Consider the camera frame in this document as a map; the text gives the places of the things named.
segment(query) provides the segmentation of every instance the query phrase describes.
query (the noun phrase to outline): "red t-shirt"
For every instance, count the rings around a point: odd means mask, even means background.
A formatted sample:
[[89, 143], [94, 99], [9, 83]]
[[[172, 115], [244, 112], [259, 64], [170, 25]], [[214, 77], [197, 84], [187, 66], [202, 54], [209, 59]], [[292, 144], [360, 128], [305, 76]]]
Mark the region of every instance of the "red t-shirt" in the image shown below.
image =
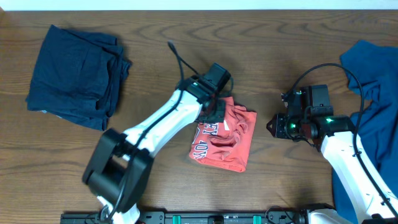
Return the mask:
[[189, 156], [201, 164], [244, 172], [248, 163], [256, 112], [226, 102], [223, 123], [198, 124]]

